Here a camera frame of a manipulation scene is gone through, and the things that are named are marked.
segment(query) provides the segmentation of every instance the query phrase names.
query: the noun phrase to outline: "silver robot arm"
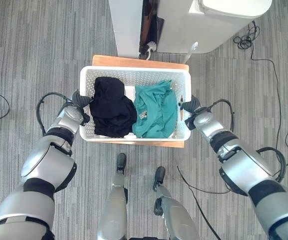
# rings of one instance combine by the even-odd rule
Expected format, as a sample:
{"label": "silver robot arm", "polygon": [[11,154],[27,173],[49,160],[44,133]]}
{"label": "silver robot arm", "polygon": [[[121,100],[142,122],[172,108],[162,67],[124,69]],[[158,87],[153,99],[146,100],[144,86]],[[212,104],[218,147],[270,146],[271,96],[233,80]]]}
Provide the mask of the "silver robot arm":
{"label": "silver robot arm", "polygon": [[252,200],[270,240],[288,240],[288,188],[275,181],[265,159],[214,119],[195,97],[182,107],[193,113],[187,126],[196,127],[216,152],[223,180],[234,192]]}
{"label": "silver robot arm", "polygon": [[55,192],[64,189],[76,172],[70,157],[74,135],[88,116],[81,112],[91,99],[73,94],[28,156],[19,186],[0,205],[0,240],[52,240]]}

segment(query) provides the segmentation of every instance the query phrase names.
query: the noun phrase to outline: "white plastic basket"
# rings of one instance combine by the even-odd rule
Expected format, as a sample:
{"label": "white plastic basket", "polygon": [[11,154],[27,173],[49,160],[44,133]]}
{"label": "white plastic basket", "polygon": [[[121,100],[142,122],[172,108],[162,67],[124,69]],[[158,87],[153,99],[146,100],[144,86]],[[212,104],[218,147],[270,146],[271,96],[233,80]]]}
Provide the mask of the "white plastic basket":
{"label": "white plastic basket", "polygon": [[[171,88],[175,92],[176,98],[180,101],[191,100],[191,80],[190,74],[181,69],[167,68],[140,68],[140,67],[115,67],[115,66],[86,66],[80,72],[80,94],[83,96],[94,96],[94,83],[97,77],[118,78],[125,84],[125,95],[134,101],[135,86],[154,85],[162,80],[172,80]],[[89,107],[85,107],[85,112],[91,116]],[[137,138],[133,133],[121,138],[111,138],[107,136],[96,135],[94,133],[95,124],[91,117],[86,126],[80,127],[81,137],[89,142],[102,141],[185,141],[190,136],[190,131],[185,125],[184,120],[190,115],[183,111],[183,120],[180,120],[180,108],[178,107],[178,116],[176,128],[169,138]]]}

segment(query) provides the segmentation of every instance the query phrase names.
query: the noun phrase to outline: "gray carpet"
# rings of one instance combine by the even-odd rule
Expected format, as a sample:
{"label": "gray carpet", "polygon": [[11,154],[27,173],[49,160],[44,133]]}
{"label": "gray carpet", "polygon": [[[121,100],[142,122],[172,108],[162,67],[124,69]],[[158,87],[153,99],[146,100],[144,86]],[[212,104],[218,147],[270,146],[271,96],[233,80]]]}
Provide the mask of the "gray carpet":
{"label": "gray carpet", "polygon": [[[279,148],[288,159],[284,144],[288,131],[288,1],[275,0],[256,22],[262,32],[255,43],[255,57],[273,59],[280,77],[283,121]],[[209,54],[193,55],[188,64],[193,94],[204,105],[229,99],[236,112],[236,134],[258,149],[276,143],[278,102],[271,64],[251,61],[250,53],[238,50],[229,40]],[[37,101],[50,91],[72,93],[79,87],[80,70],[91,64],[94,54],[117,55],[108,1],[0,0],[0,93],[11,104],[10,114],[0,120],[0,203],[17,185],[21,165],[41,136],[35,119]],[[155,53],[152,59],[179,62],[177,54]],[[46,101],[42,108],[46,126],[60,105],[55,97]],[[6,109],[0,100],[0,114]],[[229,126],[226,106],[216,107],[214,114]],[[166,186],[191,214],[201,239],[215,239],[176,170],[178,165],[192,185],[225,191],[215,154],[196,131],[184,149],[86,143],[77,137],[73,146],[77,173],[68,188],[55,195],[56,239],[95,239],[119,152],[128,156],[129,237],[168,238],[163,220],[152,212],[153,174],[163,165]],[[275,156],[265,156],[277,170]],[[283,184],[288,186],[288,168]],[[197,192],[197,198],[222,239],[266,239],[249,199],[202,192]]]}

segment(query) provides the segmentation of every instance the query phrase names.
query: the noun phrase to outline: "white appliance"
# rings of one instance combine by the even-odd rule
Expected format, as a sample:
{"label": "white appliance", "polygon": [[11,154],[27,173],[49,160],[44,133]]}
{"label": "white appliance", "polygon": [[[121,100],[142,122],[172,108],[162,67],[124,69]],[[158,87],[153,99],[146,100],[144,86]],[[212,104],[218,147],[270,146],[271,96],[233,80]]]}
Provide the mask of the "white appliance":
{"label": "white appliance", "polygon": [[165,20],[158,52],[203,54],[219,47],[252,20],[263,15],[272,0],[160,0],[158,17]]}

